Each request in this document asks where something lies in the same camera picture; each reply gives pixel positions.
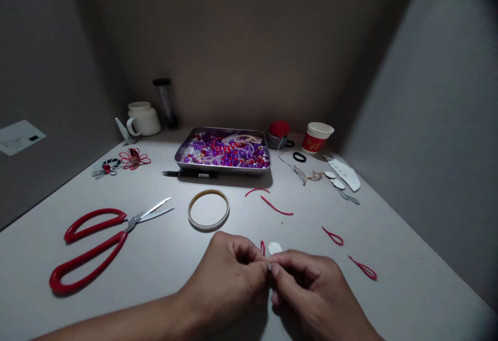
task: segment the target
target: white mug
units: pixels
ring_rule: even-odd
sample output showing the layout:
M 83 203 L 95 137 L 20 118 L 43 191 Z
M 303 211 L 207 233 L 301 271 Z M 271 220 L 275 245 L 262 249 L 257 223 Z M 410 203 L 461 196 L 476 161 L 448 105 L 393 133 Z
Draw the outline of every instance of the white mug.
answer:
M 133 136 L 151 136 L 161 131 L 157 112 L 149 102 L 133 102 L 128 105 L 128 109 L 130 119 L 126 122 L 126 127 Z

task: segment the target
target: gray wall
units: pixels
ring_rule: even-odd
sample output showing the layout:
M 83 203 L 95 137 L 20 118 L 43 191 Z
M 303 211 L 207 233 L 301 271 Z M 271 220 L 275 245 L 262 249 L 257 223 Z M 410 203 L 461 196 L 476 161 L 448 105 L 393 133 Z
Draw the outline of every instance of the gray wall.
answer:
M 328 116 L 386 0 L 95 0 L 134 96 L 168 76 L 185 125 Z
M 392 0 L 336 101 L 334 140 L 497 310 L 496 0 L 407 2 Z
M 0 0 L 0 16 L 0 127 L 47 135 L 0 153 L 3 228 L 121 140 L 131 97 L 92 0 Z

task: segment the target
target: scissors blade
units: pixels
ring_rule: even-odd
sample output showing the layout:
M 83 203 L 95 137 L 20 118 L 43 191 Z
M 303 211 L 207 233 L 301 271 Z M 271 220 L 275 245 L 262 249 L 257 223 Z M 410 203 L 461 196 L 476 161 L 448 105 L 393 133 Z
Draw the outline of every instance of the scissors blade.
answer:
M 133 217 L 132 220 L 135 220 L 135 222 L 138 222 L 140 219 L 142 219 L 144 216 L 146 215 L 149 215 L 150 213 L 152 213 L 155 209 L 157 209 L 158 207 L 160 207 L 162 204 L 164 204 L 166 201 L 170 200 L 171 197 L 168 197 L 167 199 L 165 200 L 162 200 L 161 202 L 159 202 L 157 205 L 155 205 L 152 209 L 150 210 L 147 210 L 147 211 L 142 211 L 141 213 L 138 213 L 137 215 L 135 215 L 135 217 Z
M 151 220 L 151 219 L 154 219 L 155 217 L 158 217 L 158 216 L 161 216 L 163 214 L 166 214 L 167 212 L 171 211 L 171 210 L 174 210 L 174 208 L 171 208 L 169 210 L 160 210 L 160 211 L 155 211 L 153 213 L 150 213 L 149 215 L 143 217 L 142 219 L 140 219 L 137 223 L 141 223 L 141 222 L 146 222 L 148 220 Z

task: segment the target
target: black pen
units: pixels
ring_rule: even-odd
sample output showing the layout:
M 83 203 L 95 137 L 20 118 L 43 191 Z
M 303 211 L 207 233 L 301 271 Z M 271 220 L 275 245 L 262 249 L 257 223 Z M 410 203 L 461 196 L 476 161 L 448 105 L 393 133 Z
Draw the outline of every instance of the black pen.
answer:
M 219 173 L 217 172 L 198 172 L 198 171 L 163 171 L 164 176 L 170 178 L 187 177 L 187 178 L 202 178 L 202 179 L 217 179 Z

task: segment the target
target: red paper cup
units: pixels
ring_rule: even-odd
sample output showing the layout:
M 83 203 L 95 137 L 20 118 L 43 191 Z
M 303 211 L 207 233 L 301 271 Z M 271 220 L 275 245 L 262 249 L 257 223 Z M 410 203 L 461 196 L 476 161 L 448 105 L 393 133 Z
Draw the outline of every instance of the red paper cup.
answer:
M 301 150 L 308 154 L 316 154 L 333 132 L 334 129 L 325 123 L 309 123 Z

